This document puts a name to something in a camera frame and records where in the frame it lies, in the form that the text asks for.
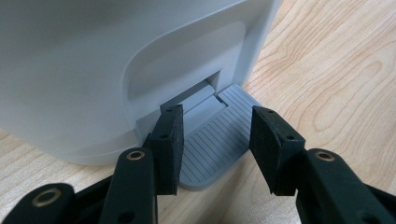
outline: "wooden surface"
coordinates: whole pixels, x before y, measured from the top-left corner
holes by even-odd
[[[287,1],[245,85],[305,137],[340,154],[366,183],[396,194],[396,3]],[[76,191],[112,166],[59,161],[0,131],[0,219],[51,182]],[[159,197],[160,223],[299,223],[294,198],[269,194],[250,153],[210,188]]]

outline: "light wood table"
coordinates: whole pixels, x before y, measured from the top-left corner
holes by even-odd
[[[396,2],[287,1],[244,86],[357,175],[396,194]],[[30,190],[76,191],[113,166],[59,161],[0,131],[0,219]],[[159,197],[160,223],[299,223],[295,198],[270,195],[251,153],[213,186]]]

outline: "screw hole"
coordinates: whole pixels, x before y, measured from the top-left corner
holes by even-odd
[[[323,161],[334,161],[335,157],[326,152],[317,152],[315,156]]]
[[[131,223],[134,220],[134,212],[127,211],[119,214],[117,218],[118,223]]]
[[[380,223],[378,218],[376,218],[375,216],[373,216],[367,212],[361,212],[359,214],[359,217],[364,223],[368,223],[368,224],[379,224]]]
[[[145,156],[145,153],[142,151],[133,151],[131,153],[128,153],[128,155],[126,156],[126,159],[130,160],[130,161],[138,161],[140,159],[142,159]]]
[[[37,194],[32,200],[32,204],[35,207],[42,207],[46,206],[50,203],[55,202],[61,197],[62,192],[59,189],[47,189],[42,191],[41,193]]]
[[[166,138],[168,138],[168,137],[169,137],[169,135],[168,135],[168,134],[166,134],[166,133],[164,133],[164,134],[161,134],[161,135],[160,135],[160,137],[161,137],[161,139],[166,139]]]

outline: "white plastic device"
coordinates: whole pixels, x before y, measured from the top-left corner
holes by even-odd
[[[65,161],[109,164],[160,106],[247,79],[279,1],[0,3],[0,128]]]

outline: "wood grain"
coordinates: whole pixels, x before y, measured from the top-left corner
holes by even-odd
[[[396,2],[284,1],[244,86],[307,140],[396,194]],[[0,219],[51,182],[76,191],[114,167],[59,161],[0,131]],[[159,197],[160,223],[299,223],[294,198],[269,194],[248,153],[213,186]]]

